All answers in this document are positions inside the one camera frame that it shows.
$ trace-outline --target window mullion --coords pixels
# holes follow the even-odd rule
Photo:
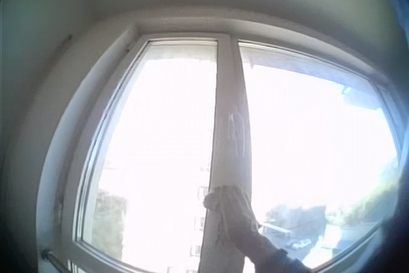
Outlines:
[[[236,41],[223,36],[217,49],[217,88],[210,189],[239,185],[250,192],[250,135],[247,99]],[[200,273],[241,272],[243,254],[223,240],[220,217],[208,211]]]

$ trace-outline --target fingers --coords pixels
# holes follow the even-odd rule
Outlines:
[[[217,193],[216,192],[211,192],[211,193],[207,194],[204,197],[203,206],[206,209],[218,212],[219,211],[218,209],[219,209],[220,206],[219,206],[219,198],[217,197]]]

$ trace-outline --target hand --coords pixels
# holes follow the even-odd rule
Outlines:
[[[259,224],[250,197],[241,188],[216,187],[206,195],[203,205],[221,215],[225,233],[255,265],[263,263],[276,251],[271,242],[258,233]]]

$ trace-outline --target window pane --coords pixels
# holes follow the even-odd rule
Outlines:
[[[394,209],[400,173],[388,123],[355,75],[254,45],[240,50],[260,231],[317,267]],[[247,262],[245,272],[252,270]]]
[[[215,42],[147,47],[88,197],[82,239],[103,253],[153,272],[197,270],[216,52]]]

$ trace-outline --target window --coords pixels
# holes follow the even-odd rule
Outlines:
[[[203,199],[205,198],[206,194],[208,193],[209,188],[208,187],[199,187],[197,189],[197,199],[202,202]]]
[[[196,36],[143,36],[102,90],[66,185],[67,259],[89,273],[239,272],[202,204],[233,184],[291,257],[341,259],[393,213],[390,102],[326,61]]]
[[[200,257],[201,246],[192,246],[190,248],[191,257]]]
[[[393,212],[399,169],[387,120],[363,79],[257,45],[240,50],[261,232],[318,267]]]
[[[205,217],[196,217],[195,218],[195,230],[203,231],[205,228]]]

